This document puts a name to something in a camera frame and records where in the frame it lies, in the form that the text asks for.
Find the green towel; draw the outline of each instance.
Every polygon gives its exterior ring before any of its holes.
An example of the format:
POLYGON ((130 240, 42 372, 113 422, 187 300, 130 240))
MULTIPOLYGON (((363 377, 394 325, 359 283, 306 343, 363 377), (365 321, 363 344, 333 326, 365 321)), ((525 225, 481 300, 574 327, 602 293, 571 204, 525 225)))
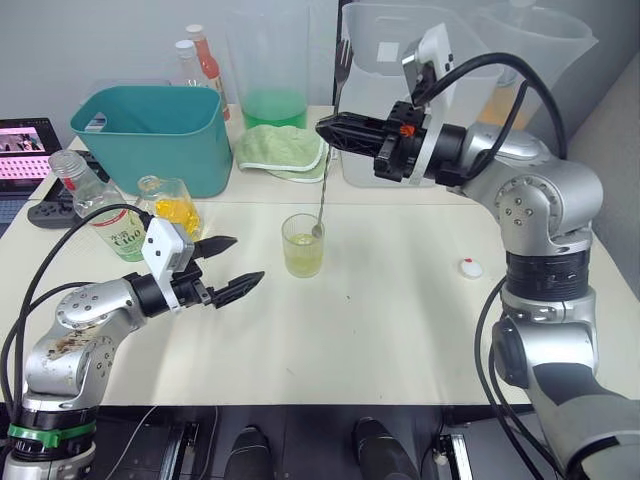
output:
POLYGON ((323 142, 322 157, 318 164, 311 170, 306 172, 290 172, 288 170, 267 170, 271 175, 284 180, 291 180, 298 183, 316 183, 321 182, 324 177, 324 166, 327 163, 327 150, 329 146, 323 142))
POLYGON ((234 155, 240 170, 309 172, 318 167, 326 151, 324 140, 313 130, 258 125, 242 135, 234 155))

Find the pink bottle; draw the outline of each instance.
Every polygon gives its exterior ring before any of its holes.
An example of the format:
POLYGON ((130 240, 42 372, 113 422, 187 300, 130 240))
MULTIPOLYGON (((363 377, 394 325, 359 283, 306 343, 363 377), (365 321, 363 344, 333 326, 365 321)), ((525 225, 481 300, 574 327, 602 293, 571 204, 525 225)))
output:
POLYGON ((209 51, 209 44, 207 43, 207 37, 204 36, 202 25, 187 26, 187 33, 189 34, 189 39, 196 45, 196 52, 200 59, 202 72, 209 79, 209 86, 220 94, 224 119, 229 120, 229 106, 227 105, 227 98, 224 95, 224 88, 222 87, 220 67, 209 51))

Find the yellow liquid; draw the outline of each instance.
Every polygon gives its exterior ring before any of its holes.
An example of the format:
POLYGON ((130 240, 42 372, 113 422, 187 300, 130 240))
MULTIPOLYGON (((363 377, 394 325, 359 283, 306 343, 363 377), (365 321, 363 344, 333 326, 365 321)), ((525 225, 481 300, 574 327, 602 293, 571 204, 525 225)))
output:
POLYGON ((322 240, 310 233, 298 233, 284 244, 284 261, 291 275, 313 277, 322 265, 322 240))
MULTIPOLYGON (((519 85, 510 85, 507 87, 496 87, 491 95, 491 98, 487 101, 484 110, 478 116, 478 121, 482 123, 491 123, 493 125, 504 125, 513 101, 518 94, 519 85)), ((514 130, 524 130, 524 128, 531 120, 530 115, 525 115, 523 112, 518 113, 516 121, 513 123, 514 130)))
POLYGON ((156 214, 171 223, 179 223, 194 240, 200 238, 200 216, 192 202, 186 200, 158 200, 156 214))

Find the bottle cap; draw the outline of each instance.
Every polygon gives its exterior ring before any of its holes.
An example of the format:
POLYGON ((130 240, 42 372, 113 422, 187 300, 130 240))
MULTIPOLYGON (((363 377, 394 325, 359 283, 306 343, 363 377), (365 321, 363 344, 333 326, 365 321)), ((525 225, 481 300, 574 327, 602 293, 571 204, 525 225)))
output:
POLYGON ((192 25, 187 25, 187 33, 191 33, 191 34, 196 34, 196 33, 202 33, 202 25, 198 25, 196 23, 192 24, 192 25))
POLYGON ((146 175, 138 180, 138 189, 143 194, 151 193, 153 190, 158 190, 162 183, 155 175, 146 175))
POLYGON ((180 40, 176 42, 176 50, 181 58, 191 58, 196 56, 196 46, 191 40, 180 40))
POLYGON ((87 169, 87 162, 73 150, 58 150, 49 157, 49 165, 56 177, 74 178, 87 169))
POLYGON ((482 276, 482 266, 473 258, 465 258, 459 263, 460 273, 466 278, 475 280, 482 276))

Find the teal plastic bin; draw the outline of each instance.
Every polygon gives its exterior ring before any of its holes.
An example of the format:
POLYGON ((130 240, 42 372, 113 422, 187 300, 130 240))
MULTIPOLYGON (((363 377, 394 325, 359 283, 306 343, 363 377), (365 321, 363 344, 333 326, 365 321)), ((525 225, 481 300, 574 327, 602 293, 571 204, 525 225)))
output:
POLYGON ((145 175, 181 178, 192 197, 224 190, 231 149, 220 95, 199 87, 122 86, 93 95, 71 119, 71 128, 127 193, 138 195, 145 175), (85 131, 104 117, 100 131, 85 131))

